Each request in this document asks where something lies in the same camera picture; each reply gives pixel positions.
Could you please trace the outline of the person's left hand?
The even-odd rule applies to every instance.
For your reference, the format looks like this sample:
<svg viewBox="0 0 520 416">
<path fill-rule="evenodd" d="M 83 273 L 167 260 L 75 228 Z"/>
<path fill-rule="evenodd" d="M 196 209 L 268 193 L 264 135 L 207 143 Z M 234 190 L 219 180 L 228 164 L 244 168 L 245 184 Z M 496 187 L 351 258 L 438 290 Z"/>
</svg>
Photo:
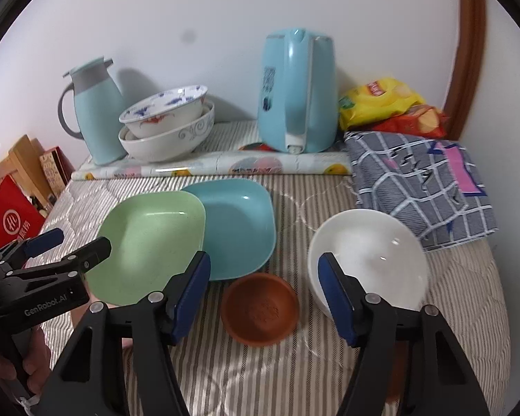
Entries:
<svg viewBox="0 0 520 416">
<path fill-rule="evenodd" d="M 116 403 L 124 404 L 124 332 L 115 319 L 120 310 L 92 302 L 53 370 L 40 320 L 9 321 L 0 315 L 0 383 L 17 381 L 25 392 L 42 393 L 49 406 L 70 398 L 102 414 Z"/>
</svg>

